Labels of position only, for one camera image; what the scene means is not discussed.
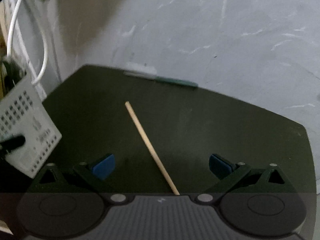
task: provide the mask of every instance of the circular disc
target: circular disc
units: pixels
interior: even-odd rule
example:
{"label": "circular disc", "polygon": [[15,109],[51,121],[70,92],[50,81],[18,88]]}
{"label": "circular disc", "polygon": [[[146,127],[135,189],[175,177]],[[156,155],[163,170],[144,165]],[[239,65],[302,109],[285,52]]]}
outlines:
{"label": "circular disc", "polygon": [[102,216],[103,200],[92,192],[25,193],[17,213],[30,233],[64,238],[84,233]]}
{"label": "circular disc", "polygon": [[294,232],[306,217],[306,208],[297,193],[226,194],[220,203],[223,217],[235,228],[250,235],[277,237]]}

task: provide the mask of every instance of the dark tabletop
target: dark tabletop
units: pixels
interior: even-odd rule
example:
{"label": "dark tabletop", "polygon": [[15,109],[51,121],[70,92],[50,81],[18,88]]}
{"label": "dark tabletop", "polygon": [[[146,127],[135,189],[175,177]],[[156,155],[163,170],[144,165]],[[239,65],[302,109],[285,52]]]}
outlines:
{"label": "dark tabletop", "polygon": [[106,182],[119,192],[171,192],[127,109],[129,101],[180,193],[203,192],[218,179],[217,153],[253,168],[277,163],[307,206],[301,231],[312,239],[316,215],[314,164],[305,128],[257,106],[201,88],[128,77],[84,66],[43,102],[62,139],[48,162],[68,168],[113,153]]}

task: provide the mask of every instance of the wooden stick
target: wooden stick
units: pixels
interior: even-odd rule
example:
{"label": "wooden stick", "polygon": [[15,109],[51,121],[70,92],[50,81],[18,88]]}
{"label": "wooden stick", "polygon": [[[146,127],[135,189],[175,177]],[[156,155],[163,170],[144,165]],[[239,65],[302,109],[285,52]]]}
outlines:
{"label": "wooden stick", "polygon": [[172,189],[173,193],[175,195],[180,195],[179,194],[179,191],[177,190],[176,186],[174,185],[172,179],[170,178],[169,174],[167,173],[167,171],[165,170],[165,167],[163,166],[159,156],[157,155],[155,149],[153,148],[151,142],[149,141],[144,129],[142,128],[136,114],[134,113],[130,103],[127,101],[125,103],[125,107],[127,108],[131,118],[132,118],[132,121],[134,122],[134,124],[136,125],[137,129],[138,129],[138,132],[140,133],[141,135],[141,138],[142,140],[144,141],[146,147],[148,148],[151,156],[153,157],[153,159],[155,160],[156,164],[158,165],[162,175],[164,176],[165,180],[167,181],[167,183],[169,184],[170,188]]}

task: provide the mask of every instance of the gray wall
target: gray wall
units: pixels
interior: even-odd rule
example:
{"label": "gray wall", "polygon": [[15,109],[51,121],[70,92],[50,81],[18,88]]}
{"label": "gray wall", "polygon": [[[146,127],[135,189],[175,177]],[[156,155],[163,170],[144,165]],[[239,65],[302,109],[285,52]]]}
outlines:
{"label": "gray wall", "polygon": [[44,4],[63,78],[135,62],[281,114],[306,127],[320,179],[320,0]]}

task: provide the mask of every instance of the blue pad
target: blue pad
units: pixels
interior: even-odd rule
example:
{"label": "blue pad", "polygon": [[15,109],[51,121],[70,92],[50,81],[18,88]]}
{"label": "blue pad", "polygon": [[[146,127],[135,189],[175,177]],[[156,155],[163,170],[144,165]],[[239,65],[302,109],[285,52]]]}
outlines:
{"label": "blue pad", "polygon": [[209,158],[209,168],[218,179],[223,179],[233,172],[233,169],[229,164],[213,154]]}
{"label": "blue pad", "polygon": [[97,178],[104,180],[106,179],[115,169],[116,161],[113,154],[109,155],[103,161],[93,166],[91,172]]}

